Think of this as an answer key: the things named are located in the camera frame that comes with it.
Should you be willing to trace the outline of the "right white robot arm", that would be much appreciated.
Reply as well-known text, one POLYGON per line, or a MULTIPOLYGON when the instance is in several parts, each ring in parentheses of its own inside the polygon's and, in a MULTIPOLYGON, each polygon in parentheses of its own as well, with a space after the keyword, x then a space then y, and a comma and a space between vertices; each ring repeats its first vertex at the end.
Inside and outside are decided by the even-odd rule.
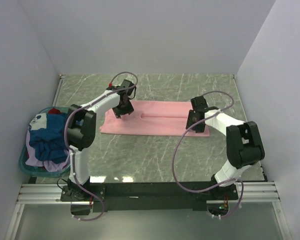
POLYGON ((202 133, 206 126, 218 130, 226 138, 227 160, 211 177, 212 185, 209 187, 211 197, 220 200, 227 194, 227 187, 240 178, 245 170, 265 158, 265 150, 254 121, 238 120, 216 107, 188 112, 187 129, 202 133))

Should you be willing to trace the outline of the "pink t shirt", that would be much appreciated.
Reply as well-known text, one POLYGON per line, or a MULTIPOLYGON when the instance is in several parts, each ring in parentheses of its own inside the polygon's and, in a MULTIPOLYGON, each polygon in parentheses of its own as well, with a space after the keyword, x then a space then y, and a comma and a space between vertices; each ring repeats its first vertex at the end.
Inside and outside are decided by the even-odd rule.
POLYGON ((116 118, 113 110, 105 113, 102 134, 134 136, 177 136, 186 130, 190 102, 133 100, 134 111, 116 118))

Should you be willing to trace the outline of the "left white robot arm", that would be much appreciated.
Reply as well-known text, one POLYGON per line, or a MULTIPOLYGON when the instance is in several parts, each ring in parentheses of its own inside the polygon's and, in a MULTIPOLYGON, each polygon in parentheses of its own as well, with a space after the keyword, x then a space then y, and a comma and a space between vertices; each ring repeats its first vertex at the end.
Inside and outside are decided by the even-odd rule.
POLYGON ((127 88, 110 86, 92 101, 83 105, 74 104, 69 108, 64 140, 69 149, 69 178, 76 184, 72 195, 78 201, 84 201, 90 195, 90 188, 84 185, 90 178, 87 151, 95 140, 97 119, 109 110, 117 119, 130 115, 134 111, 130 96, 135 91, 135 85, 127 88))

